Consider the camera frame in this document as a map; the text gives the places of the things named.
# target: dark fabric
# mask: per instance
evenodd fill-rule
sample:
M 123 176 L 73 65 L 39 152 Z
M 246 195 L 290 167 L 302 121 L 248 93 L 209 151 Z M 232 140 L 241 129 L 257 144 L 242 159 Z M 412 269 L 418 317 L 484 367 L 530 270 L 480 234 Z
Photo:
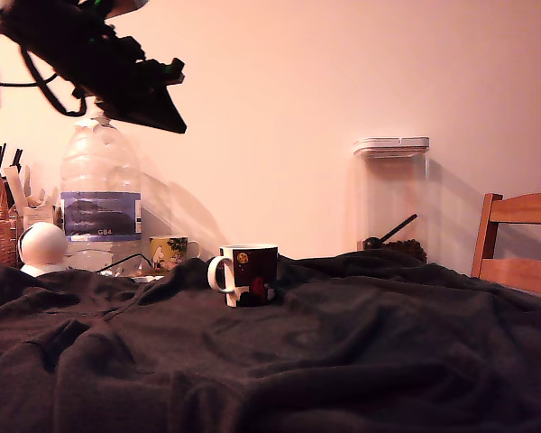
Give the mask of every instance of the dark fabric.
M 541 299 L 370 251 L 231 309 L 207 265 L 0 265 L 0 432 L 541 432 Z

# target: white wall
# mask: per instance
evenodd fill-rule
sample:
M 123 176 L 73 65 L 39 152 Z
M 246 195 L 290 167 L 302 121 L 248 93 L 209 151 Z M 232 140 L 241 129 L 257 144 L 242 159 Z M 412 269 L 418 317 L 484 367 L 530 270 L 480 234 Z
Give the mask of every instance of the white wall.
M 430 253 L 468 273 L 482 195 L 541 188 L 541 0 L 151 0 L 112 23 L 148 58 L 186 62 L 170 88 L 186 134 L 116 123 L 146 171 L 146 235 L 187 232 L 211 253 L 227 242 L 274 242 L 294 258 L 351 251 L 353 143 L 426 135 Z M 30 79 L 4 36 L 0 73 Z M 24 148 L 35 185 L 58 184 L 72 124 L 36 89 L 1 90 L 0 144 Z M 541 234 L 507 234 L 518 236 L 541 255 Z

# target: plastic water bottle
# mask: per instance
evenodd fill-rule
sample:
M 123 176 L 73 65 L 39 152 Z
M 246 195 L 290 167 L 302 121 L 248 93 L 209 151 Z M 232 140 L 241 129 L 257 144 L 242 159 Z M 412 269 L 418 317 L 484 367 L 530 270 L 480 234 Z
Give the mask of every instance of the plastic water bottle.
M 102 112 L 76 123 L 61 164 L 65 264 L 98 271 L 141 252 L 141 175 L 136 155 Z M 141 257 L 113 268 L 135 269 Z

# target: mug handle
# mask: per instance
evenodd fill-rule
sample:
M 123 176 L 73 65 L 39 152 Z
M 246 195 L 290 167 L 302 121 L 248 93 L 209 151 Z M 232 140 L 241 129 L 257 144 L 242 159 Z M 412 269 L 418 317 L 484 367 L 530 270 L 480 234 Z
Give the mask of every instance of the mug handle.
M 213 261 L 208 265 L 208 284 L 212 290 L 218 290 L 221 293 L 233 293 L 234 288 L 221 288 L 216 282 L 216 268 L 220 262 L 227 261 L 229 264 L 233 263 L 233 260 L 230 257 L 218 256 L 213 259 Z
M 198 257 L 200 257 L 200 254 L 202 254 L 202 248 L 200 247 L 200 244 L 197 241 L 188 241 L 187 246 L 190 245 L 190 244 L 196 244 L 197 247 L 198 247 L 197 255 L 194 255 L 194 256 L 190 257 L 191 259 L 197 259 Z

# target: chair backrest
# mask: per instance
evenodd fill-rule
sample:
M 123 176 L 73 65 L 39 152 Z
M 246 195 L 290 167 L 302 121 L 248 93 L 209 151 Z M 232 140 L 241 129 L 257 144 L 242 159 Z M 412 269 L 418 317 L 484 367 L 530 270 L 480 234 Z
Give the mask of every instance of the chair backrest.
M 471 276 L 541 293 L 541 261 L 493 259 L 501 223 L 541 224 L 541 192 L 507 199 L 485 194 Z

